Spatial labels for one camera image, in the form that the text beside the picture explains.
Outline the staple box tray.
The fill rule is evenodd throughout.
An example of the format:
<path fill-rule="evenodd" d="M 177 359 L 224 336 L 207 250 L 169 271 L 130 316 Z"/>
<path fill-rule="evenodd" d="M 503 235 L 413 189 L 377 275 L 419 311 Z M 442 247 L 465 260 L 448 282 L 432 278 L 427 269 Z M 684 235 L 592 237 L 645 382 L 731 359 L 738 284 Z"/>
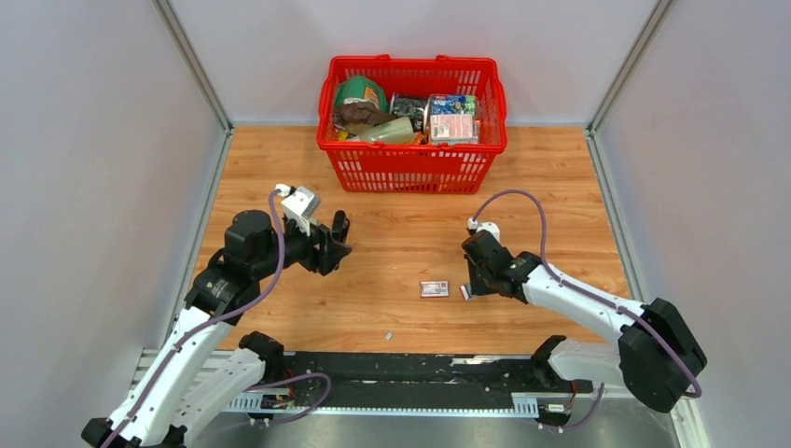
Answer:
<path fill-rule="evenodd" d="M 461 293 L 462 293 L 462 296 L 463 296 L 463 298 L 464 298 L 464 301 L 470 301 L 470 300 L 473 298 L 473 295 L 472 295 L 472 293 L 471 293 L 471 290 L 470 290 L 470 285 L 469 285 L 469 284 L 463 284 L 463 285 L 461 285 L 461 286 L 460 286 L 460 291 L 461 291 Z"/>

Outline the black stapler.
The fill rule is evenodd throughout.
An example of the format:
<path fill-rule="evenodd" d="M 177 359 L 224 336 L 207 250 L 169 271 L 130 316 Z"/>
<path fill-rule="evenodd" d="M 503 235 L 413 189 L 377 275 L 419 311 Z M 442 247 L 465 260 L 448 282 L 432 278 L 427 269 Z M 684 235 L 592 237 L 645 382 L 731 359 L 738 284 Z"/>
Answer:
<path fill-rule="evenodd" d="M 338 210 L 333 217 L 333 222 L 330 228 L 333 240 L 338 243 L 345 244 L 350 225 L 351 221 L 348 218 L 346 212 L 343 210 Z"/>

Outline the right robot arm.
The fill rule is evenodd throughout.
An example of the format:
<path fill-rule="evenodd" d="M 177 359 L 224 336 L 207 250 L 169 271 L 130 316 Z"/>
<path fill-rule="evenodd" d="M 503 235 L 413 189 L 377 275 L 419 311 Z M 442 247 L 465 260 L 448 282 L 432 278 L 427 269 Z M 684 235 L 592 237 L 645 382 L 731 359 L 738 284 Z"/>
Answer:
<path fill-rule="evenodd" d="M 547 339 L 536 351 L 534 382 L 544 390 L 566 381 L 626 388 L 648 408 L 669 413 L 682 398 L 697 398 L 708 359 L 677 307 L 613 296 L 581 282 L 530 252 L 511 254 L 490 231 L 461 244 L 469 272 L 467 297 L 497 294 L 563 315 L 602 338 L 581 343 Z"/>

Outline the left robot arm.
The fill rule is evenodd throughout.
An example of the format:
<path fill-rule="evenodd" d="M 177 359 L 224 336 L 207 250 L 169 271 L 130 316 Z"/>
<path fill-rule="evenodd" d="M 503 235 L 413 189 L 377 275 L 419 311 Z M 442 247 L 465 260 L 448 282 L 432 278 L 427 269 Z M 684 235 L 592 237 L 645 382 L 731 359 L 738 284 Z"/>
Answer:
<path fill-rule="evenodd" d="M 224 245 L 194 279 L 166 344 L 143 379 L 109 416 L 92 418 L 81 438 L 91 447 L 191 447 L 206 427 L 246 389 L 284 386 L 283 346 L 253 331 L 230 358 L 200 384 L 198 373 L 253 303 L 273 289 L 282 271 L 297 263 L 327 275 L 352 249 L 350 220 L 335 213 L 331 226 L 295 218 L 273 219 L 260 210 L 237 214 Z"/>

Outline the red white staple box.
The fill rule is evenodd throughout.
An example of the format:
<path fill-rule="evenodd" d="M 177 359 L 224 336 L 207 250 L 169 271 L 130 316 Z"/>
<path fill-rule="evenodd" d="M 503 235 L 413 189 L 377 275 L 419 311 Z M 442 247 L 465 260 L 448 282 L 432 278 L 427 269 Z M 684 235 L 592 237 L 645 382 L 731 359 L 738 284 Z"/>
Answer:
<path fill-rule="evenodd" d="M 422 298 L 444 298 L 450 296 L 450 285 L 447 281 L 424 281 L 420 283 Z"/>

